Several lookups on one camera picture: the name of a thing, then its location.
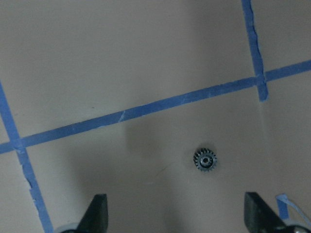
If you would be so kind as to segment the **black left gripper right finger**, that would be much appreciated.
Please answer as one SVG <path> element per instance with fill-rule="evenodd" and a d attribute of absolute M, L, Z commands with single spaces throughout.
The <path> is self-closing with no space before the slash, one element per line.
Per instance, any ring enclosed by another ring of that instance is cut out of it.
<path fill-rule="evenodd" d="M 287 227 L 257 192 L 244 194 L 244 223 L 249 233 L 282 233 Z"/>

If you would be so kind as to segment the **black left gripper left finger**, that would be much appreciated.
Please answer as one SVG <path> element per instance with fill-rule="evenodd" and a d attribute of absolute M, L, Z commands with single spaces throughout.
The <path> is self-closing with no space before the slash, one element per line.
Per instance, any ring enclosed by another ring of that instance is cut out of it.
<path fill-rule="evenodd" d="M 105 233 L 108 229 L 107 195 L 94 196 L 87 211 L 78 224 L 78 233 Z"/>

